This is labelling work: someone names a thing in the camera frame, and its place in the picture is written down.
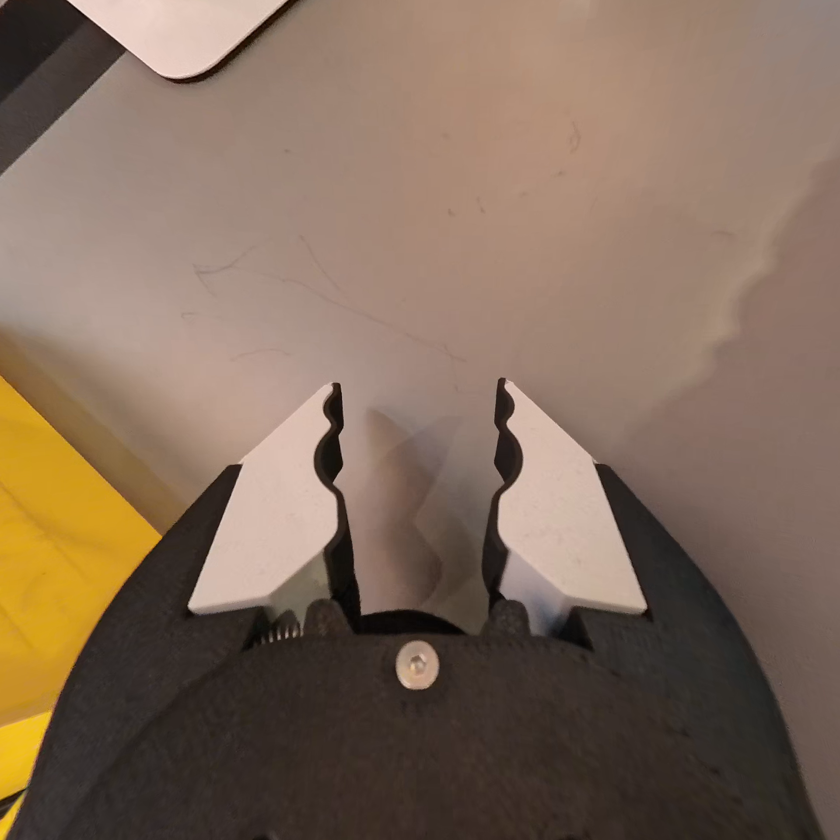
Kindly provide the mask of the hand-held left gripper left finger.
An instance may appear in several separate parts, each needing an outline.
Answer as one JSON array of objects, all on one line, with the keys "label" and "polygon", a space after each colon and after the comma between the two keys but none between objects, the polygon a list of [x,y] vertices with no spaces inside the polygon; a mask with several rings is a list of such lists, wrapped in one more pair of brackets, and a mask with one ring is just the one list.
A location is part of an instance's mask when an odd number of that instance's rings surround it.
[{"label": "hand-held left gripper left finger", "polygon": [[270,618],[332,599],[361,618],[342,467],[341,385],[332,382],[238,463],[234,488],[197,578],[195,615],[260,607]]}]

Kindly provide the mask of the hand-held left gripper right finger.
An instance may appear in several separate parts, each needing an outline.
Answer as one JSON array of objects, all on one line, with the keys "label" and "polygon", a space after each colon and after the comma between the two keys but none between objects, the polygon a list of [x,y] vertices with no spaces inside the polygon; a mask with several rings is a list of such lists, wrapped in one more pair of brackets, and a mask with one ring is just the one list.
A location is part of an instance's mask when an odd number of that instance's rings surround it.
[{"label": "hand-held left gripper right finger", "polygon": [[648,609],[593,457],[513,381],[497,384],[494,493],[482,549],[490,607],[516,602],[532,635],[586,608]]}]

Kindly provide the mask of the yellow plastic bin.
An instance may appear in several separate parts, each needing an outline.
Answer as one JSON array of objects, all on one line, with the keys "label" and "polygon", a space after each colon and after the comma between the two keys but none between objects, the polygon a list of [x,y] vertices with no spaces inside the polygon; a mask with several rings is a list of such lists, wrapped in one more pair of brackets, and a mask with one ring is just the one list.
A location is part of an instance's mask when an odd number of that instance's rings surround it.
[{"label": "yellow plastic bin", "polygon": [[2,812],[28,784],[93,628],[159,534],[1,384]]}]

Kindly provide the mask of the white metal board stand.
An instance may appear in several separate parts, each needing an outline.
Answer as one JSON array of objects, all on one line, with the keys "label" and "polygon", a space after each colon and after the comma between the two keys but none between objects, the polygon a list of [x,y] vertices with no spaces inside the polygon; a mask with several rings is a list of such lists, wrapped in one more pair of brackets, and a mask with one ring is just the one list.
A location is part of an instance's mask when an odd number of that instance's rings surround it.
[{"label": "white metal board stand", "polygon": [[70,4],[162,78],[213,70],[288,1],[72,1]]}]

